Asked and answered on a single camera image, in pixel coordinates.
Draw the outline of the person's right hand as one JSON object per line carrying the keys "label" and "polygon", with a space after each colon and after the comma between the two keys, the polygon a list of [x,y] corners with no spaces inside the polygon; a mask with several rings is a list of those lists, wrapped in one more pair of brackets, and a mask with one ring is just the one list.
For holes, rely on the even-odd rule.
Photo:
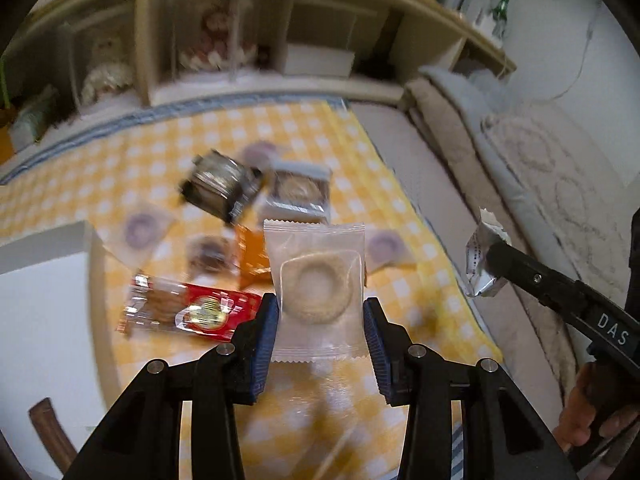
{"label": "person's right hand", "polygon": [[[593,389],[605,388],[606,393],[614,394],[613,383],[604,378],[597,362],[585,364],[576,376],[576,384],[570,392],[561,412],[558,426],[552,434],[562,451],[586,444],[591,436],[591,426],[597,417],[598,409],[592,403]],[[613,413],[599,427],[600,437],[608,440],[616,437],[638,417],[639,409],[625,406]]]}

